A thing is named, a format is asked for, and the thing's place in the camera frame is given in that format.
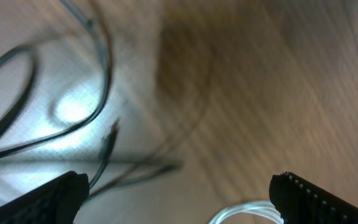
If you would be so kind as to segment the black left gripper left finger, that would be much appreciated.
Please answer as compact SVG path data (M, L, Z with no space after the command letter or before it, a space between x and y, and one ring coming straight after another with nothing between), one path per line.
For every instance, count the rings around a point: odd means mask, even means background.
M0 224L71 224L89 194L88 176L69 171L0 206Z

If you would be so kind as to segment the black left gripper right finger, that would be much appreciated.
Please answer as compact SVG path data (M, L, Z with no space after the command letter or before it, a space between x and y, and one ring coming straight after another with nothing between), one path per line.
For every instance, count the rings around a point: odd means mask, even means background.
M292 172L273 175L269 199L287 224L358 224L358 208Z

